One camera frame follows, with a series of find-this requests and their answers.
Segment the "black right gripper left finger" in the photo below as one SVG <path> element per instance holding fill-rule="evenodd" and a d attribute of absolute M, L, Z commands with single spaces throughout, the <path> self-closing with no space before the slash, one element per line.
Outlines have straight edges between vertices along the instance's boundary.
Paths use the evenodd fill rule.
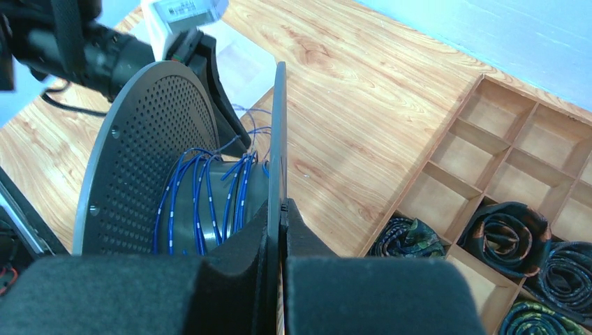
<path fill-rule="evenodd" d="M 204 258 L 45 256 L 1 299 L 1 333 L 257 334 L 267 212 Z"/>

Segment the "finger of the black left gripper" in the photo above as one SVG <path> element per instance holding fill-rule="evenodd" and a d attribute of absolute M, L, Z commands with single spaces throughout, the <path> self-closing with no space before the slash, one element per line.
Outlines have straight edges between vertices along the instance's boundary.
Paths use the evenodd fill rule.
<path fill-rule="evenodd" d="M 200 79 L 214 111 L 214 119 L 220 144 L 234 140 L 221 152 L 240 157 L 251 146 L 251 138 L 236 115 L 221 84 L 216 58 L 216 39 L 199 29 L 192 29 L 179 37 L 179 60 Z"/>

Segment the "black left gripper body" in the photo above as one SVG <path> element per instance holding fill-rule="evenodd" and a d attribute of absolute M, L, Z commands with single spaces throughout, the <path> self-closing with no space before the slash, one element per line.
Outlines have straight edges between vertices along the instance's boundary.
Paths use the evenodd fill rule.
<path fill-rule="evenodd" d="M 59 77 L 113 101 L 154 62 L 151 46 L 97 22 L 100 1 L 2 1 L 1 90 L 15 88 L 14 61 L 39 81 Z"/>

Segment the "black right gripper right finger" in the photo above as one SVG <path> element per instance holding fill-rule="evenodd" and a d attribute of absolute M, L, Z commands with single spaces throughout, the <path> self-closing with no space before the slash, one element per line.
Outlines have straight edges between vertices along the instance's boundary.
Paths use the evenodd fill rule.
<path fill-rule="evenodd" d="M 483 334 L 466 279 L 433 258 L 337 256 L 294 200 L 281 224 L 287 334 Z"/>

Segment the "dark grey filament spool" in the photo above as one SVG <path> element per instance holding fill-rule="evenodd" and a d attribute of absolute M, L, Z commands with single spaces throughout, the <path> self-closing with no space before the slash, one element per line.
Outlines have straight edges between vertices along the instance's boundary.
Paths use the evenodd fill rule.
<path fill-rule="evenodd" d="M 74 256 L 207 257 L 267 205 L 262 239 L 262 315 L 277 332 L 281 224 L 287 201 L 287 71 L 276 68 L 268 161 L 248 150 L 223 162 L 209 96 L 172 61 L 125 85 L 99 130 L 75 219 Z"/>

